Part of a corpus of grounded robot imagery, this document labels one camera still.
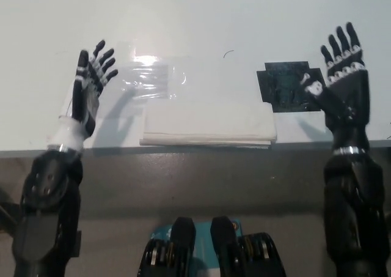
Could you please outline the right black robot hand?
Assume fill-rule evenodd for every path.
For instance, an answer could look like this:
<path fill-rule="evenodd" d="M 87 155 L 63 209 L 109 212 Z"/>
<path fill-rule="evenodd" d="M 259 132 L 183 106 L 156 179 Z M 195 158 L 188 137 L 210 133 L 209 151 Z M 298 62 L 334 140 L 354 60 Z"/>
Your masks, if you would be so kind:
<path fill-rule="evenodd" d="M 333 136 L 335 154 L 365 153 L 370 144 L 366 127 L 370 121 L 370 85 L 363 49 L 351 22 L 336 28 L 328 41 L 331 51 L 321 47 L 326 64 L 325 83 L 305 72 L 300 82 L 309 100 L 325 115 Z"/>

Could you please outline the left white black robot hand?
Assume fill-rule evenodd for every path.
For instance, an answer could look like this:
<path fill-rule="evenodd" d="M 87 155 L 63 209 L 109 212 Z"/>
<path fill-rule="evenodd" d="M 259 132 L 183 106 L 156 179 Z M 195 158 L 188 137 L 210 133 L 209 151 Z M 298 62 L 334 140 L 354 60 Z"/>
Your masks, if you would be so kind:
<path fill-rule="evenodd" d="M 114 49 L 104 50 L 101 40 L 92 52 L 81 50 L 72 88 L 70 113 L 59 117 L 59 128 L 48 143 L 49 150 L 81 153 L 84 141 L 96 126 L 99 98 L 111 79 L 118 75 Z"/>

